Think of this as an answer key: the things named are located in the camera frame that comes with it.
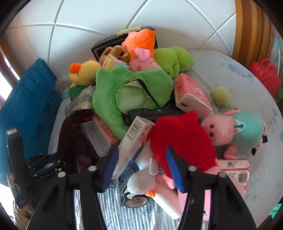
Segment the blue plastic basket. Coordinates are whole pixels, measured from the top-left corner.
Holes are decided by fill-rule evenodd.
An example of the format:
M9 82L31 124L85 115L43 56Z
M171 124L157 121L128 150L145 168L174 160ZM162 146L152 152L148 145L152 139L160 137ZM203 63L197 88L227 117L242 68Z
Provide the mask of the blue plastic basket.
M6 130L18 127L25 158L46 153L62 98L54 89L56 77L38 59L15 85L0 111L0 183L8 185Z

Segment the barcode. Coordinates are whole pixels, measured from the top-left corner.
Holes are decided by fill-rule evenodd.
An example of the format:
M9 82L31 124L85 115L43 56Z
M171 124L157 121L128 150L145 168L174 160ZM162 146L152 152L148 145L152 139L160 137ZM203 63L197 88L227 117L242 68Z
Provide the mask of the barcode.
M127 138L131 142L133 142L141 128L142 128L142 124L138 121L134 121L133 125L129 129L129 132L127 133Z
M248 174L247 174L247 173L240 173L240 174L238 175L238 181L239 181L240 183L246 182L246 181L247 181L247 178L248 178Z

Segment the red bag handle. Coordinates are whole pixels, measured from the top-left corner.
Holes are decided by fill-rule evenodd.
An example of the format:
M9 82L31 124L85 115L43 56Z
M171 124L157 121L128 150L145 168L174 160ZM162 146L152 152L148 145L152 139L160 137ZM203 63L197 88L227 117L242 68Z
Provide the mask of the red bag handle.
M260 62L260 64L261 64L261 65L264 65L264 63L265 63L266 61L268 61L268 62L269 62L269 64L271 64L271 65L272 65L272 62L271 62L268 58L263 59L263 60Z
M275 65L269 65L269 66L267 66L266 71L269 71L269 70L272 69L272 68L274 68L275 70L271 70L271 71L275 72L276 75L277 75L277 68L276 68Z

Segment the white tiled wall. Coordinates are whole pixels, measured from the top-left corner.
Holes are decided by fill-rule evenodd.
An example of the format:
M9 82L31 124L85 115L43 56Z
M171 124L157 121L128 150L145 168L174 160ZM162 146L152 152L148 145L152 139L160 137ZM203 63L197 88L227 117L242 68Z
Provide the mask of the white tiled wall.
M213 49L231 56L234 0L32 0L4 34L24 71L44 59L60 81L71 63L93 57L91 47L117 31L151 26L158 47Z

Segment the red plush hat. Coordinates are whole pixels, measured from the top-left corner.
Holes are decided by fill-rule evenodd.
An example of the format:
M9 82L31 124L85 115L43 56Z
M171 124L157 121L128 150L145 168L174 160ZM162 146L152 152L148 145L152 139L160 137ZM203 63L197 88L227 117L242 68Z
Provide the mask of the red plush hat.
M170 178L172 176L165 154L168 146L173 146L178 156L203 172L216 166L216 151L200 126L197 112L194 110L182 116L159 118L152 127L149 138L154 157Z

